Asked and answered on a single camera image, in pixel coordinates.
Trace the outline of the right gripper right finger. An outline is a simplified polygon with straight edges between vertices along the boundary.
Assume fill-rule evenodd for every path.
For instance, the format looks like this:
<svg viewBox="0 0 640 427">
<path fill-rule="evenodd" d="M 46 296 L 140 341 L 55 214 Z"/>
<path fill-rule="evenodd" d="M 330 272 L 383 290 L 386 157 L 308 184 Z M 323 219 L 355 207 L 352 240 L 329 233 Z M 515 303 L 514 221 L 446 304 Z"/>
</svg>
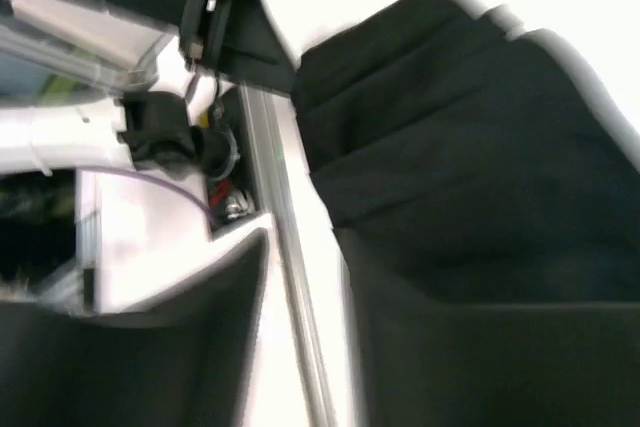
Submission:
<svg viewBox="0 0 640 427">
<path fill-rule="evenodd" d="M 353 296 L 373 426 L 635 426 L 635 306 L 444 306 Z"/>
</svg>

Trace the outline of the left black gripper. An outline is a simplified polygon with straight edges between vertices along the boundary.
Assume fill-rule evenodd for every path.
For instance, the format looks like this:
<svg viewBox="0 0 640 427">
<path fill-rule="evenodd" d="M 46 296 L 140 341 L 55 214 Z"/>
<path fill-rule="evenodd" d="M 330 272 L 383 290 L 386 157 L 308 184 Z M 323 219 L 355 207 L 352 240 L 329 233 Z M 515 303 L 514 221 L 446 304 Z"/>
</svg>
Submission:
<svg viewBox="0 0 640 427">
<path fill-rule="evenodd" d="M 185 0 L 179 47 L 188 66 L 288 94 L 295 69 L 261 0 Z"/>
</svg>

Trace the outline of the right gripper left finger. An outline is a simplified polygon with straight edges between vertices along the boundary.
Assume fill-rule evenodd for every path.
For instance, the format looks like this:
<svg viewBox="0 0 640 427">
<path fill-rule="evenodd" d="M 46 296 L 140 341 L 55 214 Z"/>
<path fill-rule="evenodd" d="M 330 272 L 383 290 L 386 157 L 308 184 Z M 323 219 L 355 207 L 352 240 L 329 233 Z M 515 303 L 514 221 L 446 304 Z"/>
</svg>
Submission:
<svg viewBox="0 0 640 427">
<path fill-rule="evenodd" d="M 138 312 L 73 317 L 3 303 L 2 424 L 233 425 L 266 253 L 266 234 L 254 232 Z"/>
</svg>

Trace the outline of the black pleated skirt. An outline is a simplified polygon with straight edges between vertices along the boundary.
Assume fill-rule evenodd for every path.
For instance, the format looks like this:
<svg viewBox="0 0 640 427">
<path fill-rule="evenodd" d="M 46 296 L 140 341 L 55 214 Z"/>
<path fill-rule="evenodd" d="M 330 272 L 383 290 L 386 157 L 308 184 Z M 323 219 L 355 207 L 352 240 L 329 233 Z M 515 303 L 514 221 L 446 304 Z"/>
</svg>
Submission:
<svg viewBox="0 0 640 427">
<path fill-rule="evenodd" d="M 399 0 L 308 50 L 292 99 L 333 226 L 429 295 L 638 299 L 638 171 L 538 36 Z"/>
</svg>

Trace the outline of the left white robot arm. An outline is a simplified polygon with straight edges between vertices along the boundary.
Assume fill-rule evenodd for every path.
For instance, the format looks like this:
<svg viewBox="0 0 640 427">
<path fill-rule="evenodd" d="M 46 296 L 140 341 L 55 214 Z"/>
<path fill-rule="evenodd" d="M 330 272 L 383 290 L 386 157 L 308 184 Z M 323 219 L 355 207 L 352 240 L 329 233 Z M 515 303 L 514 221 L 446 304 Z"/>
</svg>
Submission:
<svg viewBox="0 0 640 427">
<path fill-rule="evenodd" d="M 226 127 L 192 124 L 200 74 L 288 93 L 294 68 L 261 0 L 1 0 L 3 174 L 59 169 L 174 186 L 233 170 Z"/>
</svg>

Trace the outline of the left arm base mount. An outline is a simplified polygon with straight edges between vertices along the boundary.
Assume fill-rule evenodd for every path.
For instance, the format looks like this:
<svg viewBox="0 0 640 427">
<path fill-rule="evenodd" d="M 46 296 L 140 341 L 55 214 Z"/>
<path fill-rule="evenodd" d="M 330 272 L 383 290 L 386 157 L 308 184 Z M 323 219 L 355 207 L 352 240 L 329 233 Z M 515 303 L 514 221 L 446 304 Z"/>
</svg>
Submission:
<svg viewBox="0 0 640 427">
<path fill-rule="evenodd" d="M 207 225 L 208 237 L 268 212 L 243 90 L 232 87 L 211 102 L 191 133 L 204 169 L 204 202 L 214 217 Z"/>
</svg>

